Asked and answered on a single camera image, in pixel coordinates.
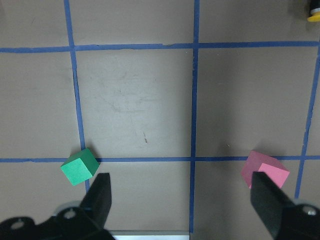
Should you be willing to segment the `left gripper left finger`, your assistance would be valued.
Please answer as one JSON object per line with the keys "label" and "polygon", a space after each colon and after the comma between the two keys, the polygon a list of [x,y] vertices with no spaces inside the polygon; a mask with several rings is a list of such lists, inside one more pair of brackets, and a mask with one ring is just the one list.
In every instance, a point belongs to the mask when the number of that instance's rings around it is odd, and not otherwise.
{"label": "left gripper left finger", "polygon": [[99,173],[81,201],[79,207],[100,228],[105,227],[112,206],[111,177]]}

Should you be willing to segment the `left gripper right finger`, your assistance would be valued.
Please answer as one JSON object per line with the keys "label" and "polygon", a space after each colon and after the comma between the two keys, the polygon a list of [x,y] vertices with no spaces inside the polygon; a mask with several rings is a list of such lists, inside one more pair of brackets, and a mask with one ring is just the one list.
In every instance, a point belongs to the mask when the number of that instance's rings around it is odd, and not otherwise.
{"label": "left gripper right finger", "polygon": [[250,202],[273,238],[296,238],[294,202],[265,172],[252,174]]}

